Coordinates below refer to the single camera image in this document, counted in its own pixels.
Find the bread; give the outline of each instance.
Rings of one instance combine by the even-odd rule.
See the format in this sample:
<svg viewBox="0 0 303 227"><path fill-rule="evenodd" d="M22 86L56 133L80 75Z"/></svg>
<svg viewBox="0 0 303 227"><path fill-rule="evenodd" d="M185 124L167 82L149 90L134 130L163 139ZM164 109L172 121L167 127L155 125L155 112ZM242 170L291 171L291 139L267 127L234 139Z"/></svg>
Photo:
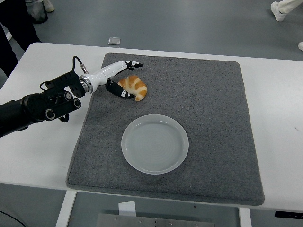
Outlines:
<svg viewBox="0 0 303 227"><path fill-rule="evenodd" d="M118 82L118 85L123 87L123 89L128 93L136 96L136 101L140 101L146 96L147 86L137 76L123 78Z"/></svg>

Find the small object on floor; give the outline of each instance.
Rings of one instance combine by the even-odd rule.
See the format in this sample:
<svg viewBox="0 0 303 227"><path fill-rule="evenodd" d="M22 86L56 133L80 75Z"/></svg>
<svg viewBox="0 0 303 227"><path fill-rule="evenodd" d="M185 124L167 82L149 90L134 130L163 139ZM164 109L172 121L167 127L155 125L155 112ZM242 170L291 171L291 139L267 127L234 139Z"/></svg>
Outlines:
<svg viewBox="0 0 303 227"><path fill-rule="evenodd" d="M303 42L300 42L299 45L298 45L298 47L299 47L299 49L300 49L301 51L303 51Z"/></svg>
<svg viewBox="0 0 303 227"><path fill-rule="evenodd" d="M11 35L10 32L7 32L7 33L6 33L6 38L7 38L8 41L9 41L12 37L13 37L13 36Z"/></svg>
<svg viewBox="0 0 303 227"><path fill-rule="evenodd" d="M45 7L45 10L50 13L53 12L55 10L54 6L52 5L50 0L43 0L43 4Z"/></svg>
<svg viewBox="0 0 303 227"><path fill-rule="evenodd" d="M270 9L273 12L273 14L275 15L275 18L277 21L282 22L284 20L284 18L286 17L287 14L285 13L280 13L279 11L279 3L274 1L271 5L270 5Z"/></svg>
<svg viewBox="0 0 303 227"><path fill-rule="evenodd" d="M120 38L118 37L110 37L108 40L108 45L119 45L120 44Z"/></svg>

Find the white pants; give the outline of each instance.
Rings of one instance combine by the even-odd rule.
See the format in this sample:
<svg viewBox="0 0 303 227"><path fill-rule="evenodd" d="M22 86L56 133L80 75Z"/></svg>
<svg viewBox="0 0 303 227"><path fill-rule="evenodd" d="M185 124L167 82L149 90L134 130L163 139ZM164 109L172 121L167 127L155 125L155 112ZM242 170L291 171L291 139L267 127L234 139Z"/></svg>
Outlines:
<svg viewBox="0 0 303 227"><path fill-rule="evenodd" d="M278 8L280 13L287 14L297 8L301 3L303 3L303 0L283 0L279 2Z"/></svg>

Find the white shoe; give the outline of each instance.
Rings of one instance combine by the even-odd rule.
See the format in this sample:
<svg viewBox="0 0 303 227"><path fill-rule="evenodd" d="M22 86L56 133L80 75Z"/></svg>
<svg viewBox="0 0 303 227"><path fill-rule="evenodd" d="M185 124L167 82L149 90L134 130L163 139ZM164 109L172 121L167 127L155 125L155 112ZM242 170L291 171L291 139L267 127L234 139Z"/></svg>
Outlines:
<svg viewBox="0 0 303 227"><path fill-rule="evenodd" d="M45 7L45 10L50 13L53 12L55 10L54 6L52 5L50 0L43 0L43 4Z"/></svg>
<svg viewBox="0 0 303 227"><path fill-rule="evenodd" d="M273 12L273 14L275 15L276 20L281 22L284 20L284 18L286 17L287 14L280 13L278 5L279 5L279 3L275 1L270 5L270 9Z"/></svg>
<svg viewBox="0 0 303 227"><path fill-rule="evenodd" d="M303 51L303 42L300 42L299 45L298 45L298 47L299 47L299 49L300 49L301 51Z"/></svg>

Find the plate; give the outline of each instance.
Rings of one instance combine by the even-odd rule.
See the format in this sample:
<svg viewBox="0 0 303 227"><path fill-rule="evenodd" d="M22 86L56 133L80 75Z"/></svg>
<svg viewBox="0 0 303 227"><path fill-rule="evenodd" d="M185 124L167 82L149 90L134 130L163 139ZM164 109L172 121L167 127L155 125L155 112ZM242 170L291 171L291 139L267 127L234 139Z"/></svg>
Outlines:
<svg viewBox="0 0 303 227"><path fill-rule="evenodd" d="M121 147L127 162L146 174L176 169L188 153L188 137L174 119L150 114L137 118L123 133Z"/></svg>

